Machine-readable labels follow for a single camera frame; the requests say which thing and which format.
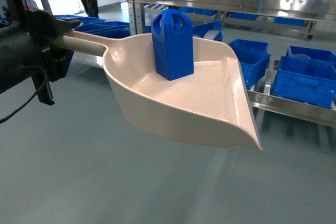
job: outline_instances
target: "hole in blue block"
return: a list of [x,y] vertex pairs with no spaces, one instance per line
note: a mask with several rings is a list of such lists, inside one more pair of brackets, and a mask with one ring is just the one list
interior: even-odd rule
[[176,33],[184,33],[186,31],[186,21],[184,18],[181,17],[180,14],[173,14],[172,15],[172,24],[173,24],[173,31]]
[[154,31],[156,34],[160,34],[161,33],[161,23],[162,23],[162,15],[160,14],[158,17],[155,18],[155,20],[153,21],[153,27],[154,27]]

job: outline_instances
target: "metal shelving rack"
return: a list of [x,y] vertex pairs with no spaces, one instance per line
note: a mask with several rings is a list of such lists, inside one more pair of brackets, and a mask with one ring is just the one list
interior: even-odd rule
[[[133,34],[144,31],[144,3],[169,6],[206,8],[219,11],[253,13],[307,20],[336,22],[336,0],[127,0],[130,28]],[[101,67],[101,60],[94,56],[77,59]],[[271,60],[262,92],[249,90],[251,105],[295,118],[336,127],[336,111],[270,95],[274,62]]]

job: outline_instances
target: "blue plastic block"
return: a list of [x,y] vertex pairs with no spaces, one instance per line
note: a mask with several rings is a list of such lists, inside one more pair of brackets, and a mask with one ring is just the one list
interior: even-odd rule
[[151,29],[157,73],[170,81],[193,74],[191,19],[167,9],[152,20]]

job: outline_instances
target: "black cable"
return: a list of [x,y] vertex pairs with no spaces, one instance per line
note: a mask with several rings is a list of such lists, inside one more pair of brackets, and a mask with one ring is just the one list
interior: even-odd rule
[[30,103],[32,101],[32,99],[37,96],[37,94],[39,92],[42,91],[42,89],[47,85],[48,83],[48,76],[47,76],[47,72],[42,68],[42,67],[39,67],[39,66],[29,66],[29,67],[25,67],[27,69],[30,69],[30,70],[36,70],[34,73],[38,73],[39,71],[43,72],[44,74],[44,81],[43,83],[41,84],[41,86],[35,91],[35,93],[28,99],[28,101],[26,101],[24,104],[22,104],[22,106],[20,106],[18,109],[14,110],[10,115],[6,116],[5,118],[2,118],[0,119],[0,124],[8,121],[13,115],[15,115],[17,112],[19,112],[20,110],[22,110],[25,106],[27,106],[28,103]]

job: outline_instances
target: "dustpan lip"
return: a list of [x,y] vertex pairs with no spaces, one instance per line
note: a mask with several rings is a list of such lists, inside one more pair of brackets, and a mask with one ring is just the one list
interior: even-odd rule
[[[134,36],[131,36],[131,37],[127,37],[127,38],[123,38],[123,39],[118,39],[118,40],[127,40],[127,39],[130,39],[130,38],[134,38],[134,37],[138,37],[138,36],[142,36],[142,37],[145,37],[145,36],[148,36],[150,37],[151,35],[150,34],[139,34],[139,35],[134,35]],[[206,39],[201,39],[201,38],[194,38],[195,40],[206,40]],[[213,43],[220,43],[220,44],[223,44],[222,42],[219,42],[219,41],[210,41],[210,42],[213,42]],[[235,128],[238,128],[240,130],[243,130],[248,136],[250,136],[250,138],[253,140],[253,142],[255,143],[256,147],[260,150],[262,150],[261,146],[260,146],[260,142],[259,142],[259,137],[258,137],[258,134],[256,132],[256,139],[254,138],[254,136],[248,131],[246,130],[243,126],[239,125],[239,124],[234,124],[228,120],[221,120],[219,118],[214,118],[212,116],[209,116],[209,115],[205,115],[205,114],[201,114],[201,113],[197,113],[197,112],[194,112],[194,111],[190,111],[190,110],[185,110],[183,108],[180,108],[180,107],[176,107],[176,106],[173,106],[171,104],[167,104],[167,103],[163,103],[163,102],[160,102],[156,99],[154,99],[153,97],[149,96],[149,95],[146,95],[144,93],[141,93],[137,90],[134,90],[130,87],[128,87],[127,85],[125,85],[124,83],[122,83],[121,81],[119,81],[117,78],[115,78],[111,72],[108,70],[107,66],[106,66],[106,62],[108,60],[108,56],[110,56],[110,50],[109,48],[107,47],[107,50],[105,51],[105,53],[103,54],[103,59],[102,59],[102,66],[103,66],[103,69],[104,69],[104,72],[105,74],[111,78],[111,80],[113,80],[116,84],[118,84],[119,86],[125,88],[126,90],[128,90],[129,92],[132,92],[132,93],[135,93],[136,95],[139,95],[141,97],[144,97],[146,99],[149,99],[155,103],[158,103],[158,104],[161,104],[163,106],[168,106],[168,107],[171,107],[171,108],[174,108],[176,110],[179,110],[179,111],[183,111],[183,112],[187,112],[187,113],[191,113],[191,114],[196,114],[196,115],[199,115],[199,116],[203,116],[205,118],[208,118],[208,119],[211,119],[211,120],[216,120],[216,121],[219,121],[219,122],[224,122],[224,123],[227,123]]]

